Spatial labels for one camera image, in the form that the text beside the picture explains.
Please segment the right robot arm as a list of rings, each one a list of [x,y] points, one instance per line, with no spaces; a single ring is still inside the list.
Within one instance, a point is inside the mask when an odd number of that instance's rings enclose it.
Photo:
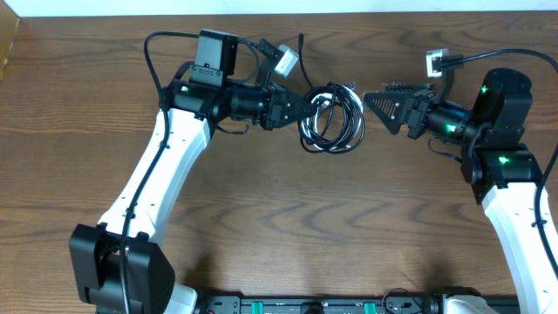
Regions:
[[[492,223],[512,274],[522,313],[557,311],[557,275],[552,263],[557,231],[550,214],[544,173],[521,143],[533,104],[531,81],[507,68],[489,71],[472,108],[453,103],[431,85],[388,85],[364,95],[364,103],[396,134],[425,133],[461,148],[457,162],[465,182]]]

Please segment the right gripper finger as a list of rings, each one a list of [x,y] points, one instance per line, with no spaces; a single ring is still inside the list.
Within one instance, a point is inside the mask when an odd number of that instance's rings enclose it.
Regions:
[[[421,90],[431,90],[433,83],[422,84],[407,84],[407,83],[392,83],[384,84],[384,92],[418,92]]]
[[[402,125],[408,92],[369,92],[364,95],[364,103],[380,119],[391,134],[397,134]]]

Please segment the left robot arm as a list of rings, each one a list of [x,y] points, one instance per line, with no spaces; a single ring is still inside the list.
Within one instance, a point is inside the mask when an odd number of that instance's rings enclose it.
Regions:
[[[275,82],[298,54],[266,40],[249,43],[255,69],[237,79],[244,39],[202,30],[195,58],[159,85],[153,134],[119,198],[94,226],[79,224],[69,250],[80,300],[103,313],[197,313],[198,292],[178,283],[163,253],[167,224],[187,175],[224,119],[273,130],[316,107]]]

